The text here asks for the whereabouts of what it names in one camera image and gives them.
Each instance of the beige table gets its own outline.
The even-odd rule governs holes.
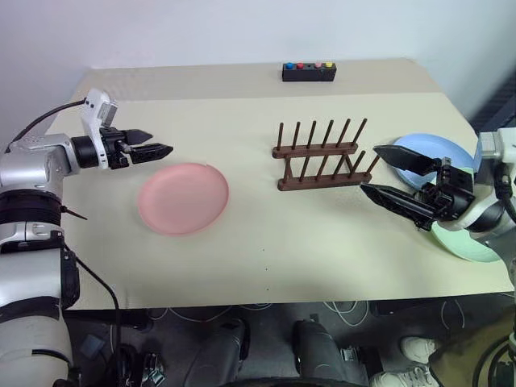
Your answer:
[[[64,216],[68,244],[114,286],[122,307],[420,298],[511,289],[502,262],[474,264],[451,255],[412,222],[373,204],[358,187],[277,190],[283,164],[271,157],[271,148],[279,122],[285,123],[286,141],[301,121],[302,144],[312,119],[322,125],[335,120],[331,141],[346,118],[352,119],[348,139],[368,118],[359,141],[368,151],[363,166],[373,159],[372,146],[415,132],[447,137],[474,152],[471,127],[414,62],[338,66],[331,84],[284,84],[272,64],[95,70],[85,78],[76,97],[92,86],[106,89],[119,100],[118,129],[140,128],[175,148],[155,163],[87,169],[65,181],[64,204],[89,218]],[[60,114],[51,132],[80,135],[79,111]],[[317,139],[323,135],[319,127]],[[231,188],[230,201],[203,232],[158,235],[139,218],[139,189],[156,171],[184,162],[219,169]],[[299,165],[293,170],[298,173]],[[383,161],[372,182],[404,188]],[[104,290],[84,273],[81,287],[76,308],[111,307]]]

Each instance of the black box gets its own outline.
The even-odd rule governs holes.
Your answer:
[[[281,77],[283,82],[331,82],[336,72],[337,66],[333,62],[284,63]]]

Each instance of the brown wooden rack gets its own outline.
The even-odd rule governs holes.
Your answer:
[[[292,191],[296,189],[316,189],[316,188],[329,188],[329,187],[342,187],[347,185],[359,185],[362,182],[371,181],[371,171],[380,159],[376,156],[369,168],[365,172],[357,172],[358,166],[365,155],[365,151],[360,152],[355,162],[352,163],[350,155],[354,154],[358,150],[357,140],[365,128],[367,119],[363,119],[360,124],[358,131],[355,134],[352,142],[343,142],[346,131],[351,123],[350,119],[346,120],[342,131],[340,132],[339,139],[336,143],[328,144],[328,138],[333,127],[334,120],[330,120],[324,140],[321,144],[312,144],[314,138],[315,127],[317,126],[316,121],[312,122],[310,129],[310,135],[308,137],[308,143],[305,145],[298,145],[298,135],[301,123],[296,124],[296,131],[293,135],[293,141],[291,145],[281,146],[281,140],[283,136],[283,123],[280,123],[280,131],[277,138],[277,146],[273,148],[273,157],[275,159],[285,159],[285,172],[283,178],[278,180],[277,188],[280,191]],[[318,172],[314,176],[306,176],[306,168],[312,157],[322,156],[322,161],[319,166]],[[331,174],[323,174],[324,167],[327,164],[328,157],[340,156],[339,162],[335,170]],[[294,177],[292,169],[290,167],[290,159],[296,157],[304,157],[305,162],[303,163],[301,174],[299,177]],[[347,172],[341,173],[340,170],[343,164],[346,164]]]

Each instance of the white sneaker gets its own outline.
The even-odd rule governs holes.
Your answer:
[[[405,372],[378,373],[369,381],[370,387],[439,387],[426,365],[410,368]]]
[[[428,363],[428,357],[434,353],[439,345],[433,339],[424,339],[422,337],[404,337],[400,340],[400,349],[402,354],[411,361],[417,363]]]

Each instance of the white wall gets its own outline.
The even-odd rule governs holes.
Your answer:
[[[411,57],[471,116],[516,65],[514,20],[515,0],[6,0],[0,140],[87,68]]]

